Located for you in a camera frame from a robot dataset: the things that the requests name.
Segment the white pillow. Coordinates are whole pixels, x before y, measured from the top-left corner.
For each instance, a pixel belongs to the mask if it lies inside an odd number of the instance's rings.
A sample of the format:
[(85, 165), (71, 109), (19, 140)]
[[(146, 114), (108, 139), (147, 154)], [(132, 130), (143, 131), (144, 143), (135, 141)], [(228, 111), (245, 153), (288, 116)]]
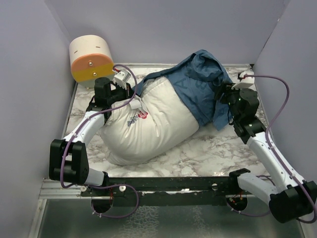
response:
[(139, 109), (116, 102), (100, 137), (108, 148), (106, 159), (115, 165), (142, 164), (181, 143), (199, 124), (166, 77), (148, 80), (138, 100)]

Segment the cream orange cylindrical container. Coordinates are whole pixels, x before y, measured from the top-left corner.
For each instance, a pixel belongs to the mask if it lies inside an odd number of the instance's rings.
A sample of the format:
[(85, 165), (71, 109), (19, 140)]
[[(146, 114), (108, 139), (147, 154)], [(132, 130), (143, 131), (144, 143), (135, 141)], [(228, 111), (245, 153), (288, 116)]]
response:
[(100, 77), (112, 78), (114, 63), (107, 42), (97, 35), (75, 38), (69, 45), (70, 69), (74, 80), (93, 88)]

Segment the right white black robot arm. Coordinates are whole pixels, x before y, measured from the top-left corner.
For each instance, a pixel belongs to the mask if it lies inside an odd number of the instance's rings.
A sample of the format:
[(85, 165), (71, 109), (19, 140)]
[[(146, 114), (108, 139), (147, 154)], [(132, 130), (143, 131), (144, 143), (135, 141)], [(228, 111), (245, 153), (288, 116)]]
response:
[(232, 83), (223, 83), (215, 94), (215, 100), (228, 106), (232, 125), (243, 143), (256, 154), (269, 173), (273, 183), (267, 183), (248, 169), (229, 174), (228, 190), (238, 194), (245, 190), (263, 201), (280, 223), (299, 219), (315, 211), (317, 185), (307, 182), (286, 161), (266, 135), (266, 127), (256, 116), (259, 107), (257, 92), (236, 89)]

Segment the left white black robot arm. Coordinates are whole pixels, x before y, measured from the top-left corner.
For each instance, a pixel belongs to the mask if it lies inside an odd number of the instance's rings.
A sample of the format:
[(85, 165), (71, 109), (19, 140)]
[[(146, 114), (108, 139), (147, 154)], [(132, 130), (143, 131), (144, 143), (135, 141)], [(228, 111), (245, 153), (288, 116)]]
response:
[(77, 127), (63, 139), (55, 139), (50, 145), (49, 178), (59, 181), (63, 188), (72, 185), (92, 186), (97, 195), (109, 191), (108, 174), (89, 166), (86, 147), (114, 110), (115, 102), (131, 102), (135, 96), (129, 83), (121, 87), (118, 81), (106, 77), (95, 80), (95, 94), (90, 100), (84, 118)]

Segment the aluminium frame rail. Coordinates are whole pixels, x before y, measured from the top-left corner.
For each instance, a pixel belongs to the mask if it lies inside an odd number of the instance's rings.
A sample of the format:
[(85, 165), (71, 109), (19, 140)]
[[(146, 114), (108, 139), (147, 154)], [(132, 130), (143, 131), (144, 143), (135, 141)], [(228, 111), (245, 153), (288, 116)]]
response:
[(39, 193), (39, 199), (77, 199), (80, 197), (80, 186), (63, 188), (60, 182), (50, 179), (43, 180)]

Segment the blue cartoon print pillowcase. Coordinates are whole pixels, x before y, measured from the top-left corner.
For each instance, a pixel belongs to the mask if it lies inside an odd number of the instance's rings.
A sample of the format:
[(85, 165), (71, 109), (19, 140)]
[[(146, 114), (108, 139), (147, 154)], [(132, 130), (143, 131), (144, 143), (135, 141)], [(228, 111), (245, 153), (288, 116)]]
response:
[(199, 126), (212, 123), (217, 130), (228, 124), (229, 107), (215, 100), (222, 83), (231, 83), (223, 65), (208, 51), (199, 50), (172, 68), (150, 73), (136, 87), (141, 95), (146, 81), (166, 77)]

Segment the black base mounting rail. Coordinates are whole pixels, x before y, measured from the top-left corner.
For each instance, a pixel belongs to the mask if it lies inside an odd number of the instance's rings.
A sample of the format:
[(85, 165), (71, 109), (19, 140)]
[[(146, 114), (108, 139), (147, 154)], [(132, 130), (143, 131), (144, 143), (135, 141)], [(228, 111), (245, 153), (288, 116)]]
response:
[(229, 177), (160, 177), (160, 178), (110, 178), (109, 185), (125, 186), (125, 191), (88, 188), (81, 196), (102, 200), (112, 198), (114, 206), (132, 207), (136, 204), (138, 192), (139, 206), (225, 206), (226, 198), (241, 193)]

